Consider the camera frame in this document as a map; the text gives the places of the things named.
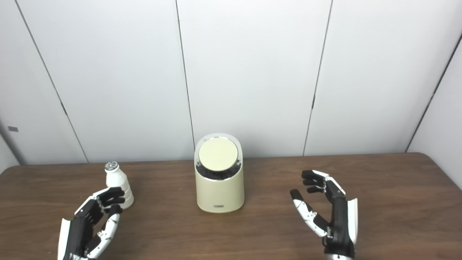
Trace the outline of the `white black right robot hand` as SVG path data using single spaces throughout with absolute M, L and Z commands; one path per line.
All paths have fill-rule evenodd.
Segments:
M 332 206 L 331 219 L 327 221 L 305 202 L 298 189 L 290 191 L 303 221 L 322 239 L 325 259 L 353 260 L 358 238 L 358 200 L 348 200 L 344 189 L 327 173 L 303 170 L 301 177 L 309 194 L 324 194 Z

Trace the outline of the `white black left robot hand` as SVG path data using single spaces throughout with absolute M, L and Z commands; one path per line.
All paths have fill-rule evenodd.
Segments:
M 125 191 L 109 187 L 89 196 L 71 220 L 62 219 L 58 260 L 96 260 L 112 242 L 123 212 Z

